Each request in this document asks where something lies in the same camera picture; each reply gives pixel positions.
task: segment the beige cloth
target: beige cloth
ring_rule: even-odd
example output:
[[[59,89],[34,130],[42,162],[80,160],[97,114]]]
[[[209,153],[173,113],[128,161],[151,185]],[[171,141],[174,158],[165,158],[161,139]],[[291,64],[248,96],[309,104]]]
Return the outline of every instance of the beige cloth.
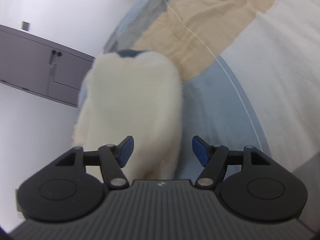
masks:
[[[275,0],[171,0],[133,49],[153,50],[166,55],[179,68],[184,81],[199,75],[214,62],[210,51],[184,25],[194,32],[217,57]]]

